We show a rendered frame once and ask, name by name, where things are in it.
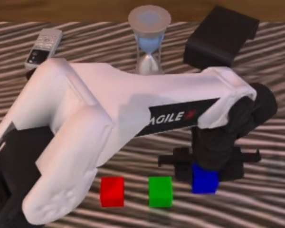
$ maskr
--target remote control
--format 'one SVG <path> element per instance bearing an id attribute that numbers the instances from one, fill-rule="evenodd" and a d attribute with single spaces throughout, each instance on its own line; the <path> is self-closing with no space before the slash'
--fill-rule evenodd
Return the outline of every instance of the remote control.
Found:
<path id="1" fill-rule="evenodd" d="M 48 58 L 53 57 L 62 38 L 62 31 L 54 28 L 44 28 L 31 49 L 24 66 L 26 69 L 38 67 Z"/>

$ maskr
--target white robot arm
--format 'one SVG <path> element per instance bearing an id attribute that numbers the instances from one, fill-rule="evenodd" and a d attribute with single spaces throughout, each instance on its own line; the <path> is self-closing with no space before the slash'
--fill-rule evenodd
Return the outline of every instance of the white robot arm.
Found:
<path id="1" fill-rule="evenodd" d="M 0 123 L 14 130 L 48 126 L 50 142 L 37 156 L 40 177 L 22 201 L 30 224 L 55 221 L 86 196 L 97 167 L 132 138 L 177 128 L 217 128 L 242 97 L 257 92 L 227 67 L 198 74 L 140 76 L 105 63 L 42 63 Z"/>

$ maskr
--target hourglass top cap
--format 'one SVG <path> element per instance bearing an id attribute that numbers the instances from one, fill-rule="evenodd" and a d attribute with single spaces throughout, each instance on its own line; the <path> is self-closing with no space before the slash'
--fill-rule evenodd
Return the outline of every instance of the hourglass top cap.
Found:
<path id="1" fill-rule="evenodd" d="M 153 38 L 165 32 L 171 23 L 171 16 L 162 7 L 145 5 L 133 9 L 128 16 L 128 22 L 136 35 Z"/>

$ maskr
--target striped fabric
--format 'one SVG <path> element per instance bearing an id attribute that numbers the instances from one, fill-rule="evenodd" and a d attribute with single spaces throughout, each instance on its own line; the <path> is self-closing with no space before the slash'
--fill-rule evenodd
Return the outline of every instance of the striped fabric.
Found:
<path id="1" fill-rule="evenodd" d="M 173 23 L 162 45 L 166 73 L 196 72 L 182 63 L 184 44 L 196 23 Z M 42 28 L 64 32 L 57 57 L 74 62 L 107 62 L 124 71 L 135 67 L 135 41 L 127 23 L 0 22 L 0 121 L 26 80 L 23 62 Z M 148 207 L 148 176 L 173 175 L 157 168 L 157 155 L 189 145 L 187 129 L 137 138 L 100 168 L 91 191 L 71 214 L 49 228 L 285 228 L 285 23 L 261 23 L 233 69 L 248 82 L 272 89 L 278 114 L 248 137 L 246 152 L 260 148 L 263 160 L 246 165 L 246 178 L 223 183 L 216 195 L 193 195 L 190 186 L 174 182 L 170 209 Z M 100 176 L 124 176 L 125 207 L 101 208 Z"/>

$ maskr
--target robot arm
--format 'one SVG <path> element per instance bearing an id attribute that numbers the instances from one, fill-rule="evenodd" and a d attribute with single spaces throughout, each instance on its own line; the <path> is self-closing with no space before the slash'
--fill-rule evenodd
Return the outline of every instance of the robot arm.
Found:
<path id="1" fill-rule="evenodd" d="M 254 102 L 257 92 L 226 67 L 145 77 L 102 63 L 45 61 L 0 123 L 0 221 L 20 216 L 34 227 L 59 219 L 133 137 L 228 126 L 243 97 Z"/>

